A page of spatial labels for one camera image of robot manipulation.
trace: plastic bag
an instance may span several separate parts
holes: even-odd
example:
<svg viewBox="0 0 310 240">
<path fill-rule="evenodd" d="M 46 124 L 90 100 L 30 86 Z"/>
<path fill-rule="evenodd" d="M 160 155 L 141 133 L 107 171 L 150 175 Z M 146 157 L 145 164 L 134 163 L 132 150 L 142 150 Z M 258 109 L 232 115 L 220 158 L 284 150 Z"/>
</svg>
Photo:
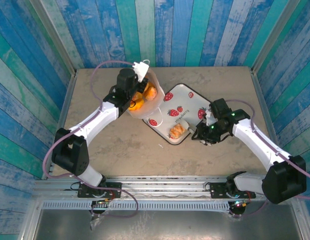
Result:
<svg viewBox="0 0 310 240">
<path fill-rule="evenodd" d="M 158 109 L 158 107 L 164 101 L 165 93 L 159 84 L 156 74 L 151 69 L 148 69 L 147 77 L 148 80 L 153 85 L 155 85 L 157 89 L 157 95 L 152 101 L 145 101 L 145 103 L 140 109 L 135 111 L 129 111 L 129 110 L 127 111 L 132 117 L 136 119 L 145 119 L 146 117 L 150 116 L 154 111 Z"/>
</svg>

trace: beige tabletop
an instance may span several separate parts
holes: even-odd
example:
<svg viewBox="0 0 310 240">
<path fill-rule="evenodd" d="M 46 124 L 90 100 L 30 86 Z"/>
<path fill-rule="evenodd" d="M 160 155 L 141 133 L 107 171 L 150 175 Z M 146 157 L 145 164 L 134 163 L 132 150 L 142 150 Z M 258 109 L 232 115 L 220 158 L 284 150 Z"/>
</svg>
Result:
<svg viewBox="0 0 310 240">
<path fill-rule="evenodd" d="M 165 92 L 184 83 L 211 101 L 225 98 L 251 103 L 256 110 L 255 123 L 268 135 L 247 67 L 155 67 L 152 70 Z M 66 129 L 81 122 L 98 107 L 89 87 L 92 71 L 81 69 L 77 73 Z M 94 90 L 101 99 L 116 84 L 118 73 L 118 68 L 97 71 Z M 251 114 L 250 109 L 241 103 L 229 103 L 229 106 Z M 180 145 L 171 145 L 141 119 L 134 119 L 127 112 L 94 138 L 89 145 L 89 155 L 92 166 L 105 176 L 265 173 L 258 158 L 235 137 L 213 146 L 204 146 L 190 137 Z M 55 166 L 55 175 L 65 172 Z"/>
</svg>

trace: blue wooden wall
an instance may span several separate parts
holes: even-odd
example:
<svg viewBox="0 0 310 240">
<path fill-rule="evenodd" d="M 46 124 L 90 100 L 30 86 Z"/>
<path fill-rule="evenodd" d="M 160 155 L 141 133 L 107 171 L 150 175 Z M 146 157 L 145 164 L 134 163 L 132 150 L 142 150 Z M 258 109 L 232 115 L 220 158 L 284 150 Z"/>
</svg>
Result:
<svg viewBox="0 0 310 240">
<path fill-rule="evenodd" d="M 70 80 L 29 0 L 0 0 L 0 240 L 15 240 Z"/>
<path fill-rule="evenodd" d="M 288 0 L 41 2 L 81 69 L 144 59 L 152 67 L 251 67 Z"/>
<path fill-rule="evenodd" d="M 310 0 L 300 0 L 257 76 L 280 146 L 310 172 Z"/>
</svg>

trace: tray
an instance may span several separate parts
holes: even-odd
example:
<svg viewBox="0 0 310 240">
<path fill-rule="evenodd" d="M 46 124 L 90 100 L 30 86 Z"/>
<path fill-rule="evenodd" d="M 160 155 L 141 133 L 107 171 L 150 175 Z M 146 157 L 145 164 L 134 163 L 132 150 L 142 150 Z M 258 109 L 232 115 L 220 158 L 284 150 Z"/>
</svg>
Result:
<svg viewBox="0 0 310 240">
<path fill-rule="evenodd" d="M 160 107 L 143 121 L 170 144 L 178 145 L 190 132 L 187 131 L 180 138 L 173 139 L 169 135 L 170 129 L 181 119 L 195 126 L 198 125 L 202 121 L 202 114 L 209 109 L 209 104 L 208 99 L 187 85 L 179 83 L 165 95 Z"/>
</svg>

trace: strawberry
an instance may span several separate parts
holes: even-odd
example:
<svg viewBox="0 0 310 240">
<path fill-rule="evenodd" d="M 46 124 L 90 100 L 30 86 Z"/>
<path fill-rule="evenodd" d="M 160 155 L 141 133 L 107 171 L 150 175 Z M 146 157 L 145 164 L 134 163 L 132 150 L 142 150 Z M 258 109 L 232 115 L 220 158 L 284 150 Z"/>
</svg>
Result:
<svg viewBox="0 0 310 240">
<path fill-rule="evenodd" d="M 183 107 L 182 106 L 178 106 L 177 107 L 177 111 L 179 111 L 181 113 L 183 111 Z"/>
<path fill-rule="evenodd" d="M 149 119 L 148 122 L 151 126 L 157 126 L 157 122 L 153 119 Z"/>
<path fill-rule="evenodd" d="M 175 109 L 168 110 L 168 115 L 175 117 L 179 115 L 179 112 L 177 112 Z"/>
<path fill-rule="evenodd" d="M 172 94 L 171 92 L 168 92 L 164 97 L 164 102 L 171 100 L 173 96 L 174 94 Z"/>
<path fill-rule="evenodd" d="M 198 110 L 198 118 L 199 119 L 203 119 L 204 118 L 204 114 L 206 114 L 206 108 L 202 107 Z"/>
</svg>

